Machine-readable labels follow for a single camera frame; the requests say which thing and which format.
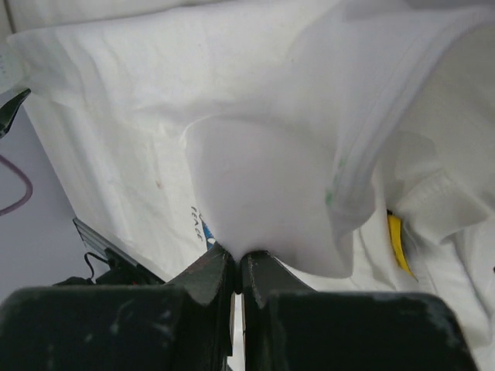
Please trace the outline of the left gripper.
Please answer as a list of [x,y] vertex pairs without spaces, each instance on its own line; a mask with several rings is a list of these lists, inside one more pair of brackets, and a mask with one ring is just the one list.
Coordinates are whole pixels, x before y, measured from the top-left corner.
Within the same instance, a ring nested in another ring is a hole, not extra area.
[[25,89],[6,102],[0,111],[1,138],[4,138],[11,130],[13,122],[20,107],[31,94],[30,89]]

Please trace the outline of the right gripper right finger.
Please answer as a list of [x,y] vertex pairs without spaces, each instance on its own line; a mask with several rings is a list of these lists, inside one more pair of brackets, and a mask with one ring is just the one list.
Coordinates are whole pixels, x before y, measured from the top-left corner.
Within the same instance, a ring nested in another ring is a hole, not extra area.
[[298,294],[313,293],[266,251],[244,256],[240,265],[246,370],[288,370],[289,336],[295,319],[288,309]]

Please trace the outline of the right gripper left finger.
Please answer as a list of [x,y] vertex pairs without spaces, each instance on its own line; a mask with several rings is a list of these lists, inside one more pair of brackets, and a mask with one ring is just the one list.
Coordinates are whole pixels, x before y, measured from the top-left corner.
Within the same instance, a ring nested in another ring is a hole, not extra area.
[[171,370],[227,369],[234,273],[231,255],[215,245],[166,285],[177,295],[172,307]]

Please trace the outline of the white peace flower t-shirt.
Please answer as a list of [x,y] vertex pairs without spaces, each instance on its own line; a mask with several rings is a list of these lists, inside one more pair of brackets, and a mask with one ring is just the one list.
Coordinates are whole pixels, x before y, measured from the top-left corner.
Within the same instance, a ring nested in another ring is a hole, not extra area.
[[437,295],[494,367],[492,1],[6,9],[2,83],[78,218],[166,278],[215,240],[321,291]]

